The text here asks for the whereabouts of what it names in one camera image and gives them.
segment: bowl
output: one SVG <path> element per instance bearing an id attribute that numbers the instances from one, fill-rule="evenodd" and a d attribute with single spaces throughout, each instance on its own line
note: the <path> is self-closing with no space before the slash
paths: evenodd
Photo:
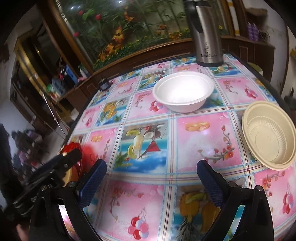
<path id="1" fill-rule="evenodd" d="M 296 156 L 296 129 L 279 106 L 256 101 L 245 110 L 242 130 L 253 157 L 272 170 L 289 167 Z"/>
<path id="2" fill-rule="evenodd" d="M 181 113 L 199 109 L 213 91 L 214 82 L 210 77 L 191 71 L 167 75 L 153 87 L 158 102 Z"/>

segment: patterned tablecloth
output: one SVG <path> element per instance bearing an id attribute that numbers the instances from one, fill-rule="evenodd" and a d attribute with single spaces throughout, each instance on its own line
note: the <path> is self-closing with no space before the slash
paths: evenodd
<path id="1" fill-rule="evenodd" d="M 239 186 L 262 185 L 273 218 L 275 240 L 285 236 L 296 217 L 295 164 L 273 171 L 254 160 L 241 121 L 248 104 L 276 103 L 264 85 L 235 57 L 204 68 L 195 57 L 154 64 L 112 80 L 84 110 L 69 138 L 81 142 L 91 166 L 107 162 L 107 175 L 84 209 L 103 240 L 200 240 L 219 210 L 209 201 L 196 164 L 213 169 Z M 178 71 L 210 76 L 215 90 L 193 113 L 176 113 L 158 103 L 154 84 Z M 225 237 L 239 223 L 243 206 Z"/>

